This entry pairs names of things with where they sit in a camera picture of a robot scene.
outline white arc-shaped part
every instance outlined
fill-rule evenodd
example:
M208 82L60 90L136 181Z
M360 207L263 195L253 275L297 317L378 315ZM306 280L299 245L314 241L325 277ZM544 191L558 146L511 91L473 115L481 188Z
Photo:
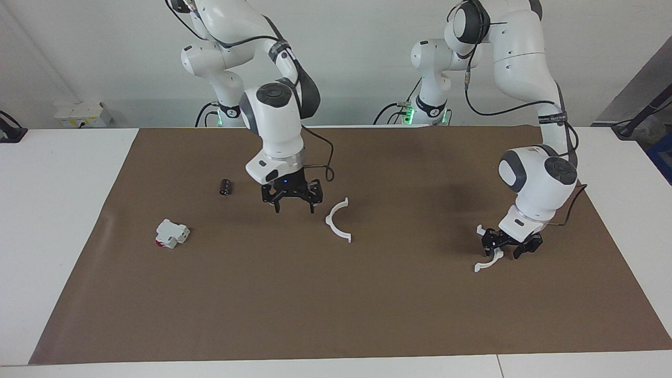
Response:
M336 227L333 222L334 214L336 214L338 210L341 210L342 208L347 206L348 206L348 200L347 197L345 197L345 201L337 204L336 206L334 206L333 209L331 209L331 213L329 213L329 215L327 216L327 224L328 226L331 227L331 230L334 231L336 235L342 237L343 239L347 239L348 243L352 243L352 235L339 230L338 227Z
M483 229L483 225L478 225L478 227L476 228L476 233L481 236L485 236L485 232L486 231L485 229ZM493 261L488 262L486 264L476 264L476 266L474 267L474 273L480 272L481 269L490 268L491 266L495 265L495 262L497 262L497 260L501 259L502 257L504 257L504 251L500 250L499 248L495 249L495 255L493 256Z

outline blue box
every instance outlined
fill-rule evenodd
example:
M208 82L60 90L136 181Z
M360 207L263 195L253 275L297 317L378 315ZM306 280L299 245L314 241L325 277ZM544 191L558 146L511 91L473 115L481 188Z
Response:
M668 134L655 146L651 147L646 154L658 167L667 181L672 184L672 134Z

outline white wall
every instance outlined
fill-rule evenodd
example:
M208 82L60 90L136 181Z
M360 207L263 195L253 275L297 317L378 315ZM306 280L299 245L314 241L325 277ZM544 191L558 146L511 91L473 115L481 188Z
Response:
M0 1L76 94L105 102L118 126L190 126L200 105L214 98L205 81L183 70L180 50L194 38L162 0ZM451 3L249 2L274 20L320 87L323 105L309 124L371 123L383 105L405 99L418 78L410 49L418 40L443 35ZM672 1L546 0L544 31L550 70L562 85L573 124L588 126L672 34ZM32 91L42 97L58 97L47 80L33 83L39 70L28 69L29 59L20 59L20 69L16 63L5 66L5 51L20 48L12 43L0 39L3 91L7 78L14 76L14 87L35 87ZM485 50L485 60L491 60L491 49ZM279 76L263 56L234 71L248 86ZM498 118L475 116L464 103L463 74L451 77L454 124L536 121L532 110ZM518 104L496 89L491 65L474 70L471 88L473 102L483 110ZM21 105L10 110L30 119L29 126L53 126L49 112L38 116L30 114L27 101Z
M54 101L73 101L58 75L0 2L0 109L24 126L56 126Z

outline capacitor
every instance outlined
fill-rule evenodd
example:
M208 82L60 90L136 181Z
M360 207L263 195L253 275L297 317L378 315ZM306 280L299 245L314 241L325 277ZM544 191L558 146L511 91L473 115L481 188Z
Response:
M222 183L219 186L219 194L223 196L230 196L231 189L232 189L231 181L225 178L222 180Z

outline black cylindrical object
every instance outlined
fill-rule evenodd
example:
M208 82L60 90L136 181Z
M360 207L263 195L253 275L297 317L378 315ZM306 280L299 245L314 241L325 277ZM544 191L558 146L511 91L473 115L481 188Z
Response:
M651 114L653 114L656 110L658 110L661 106L663 106L663 103L667 101L672 97L672 84L668 85L665 90L658 95L658 97L655 98L647 107L644 108L635 118L630 121L624 128L621 128L620 130L614 130L616 131L616 136L620 138L630 138L632 136L632 133L634 133L634 129L637 128L642 122L644 122L645 119L647 119Z
M233 189L231 181L226 178L222 180L222 183L219 185L219 194L223 196L230 196L231 190Z

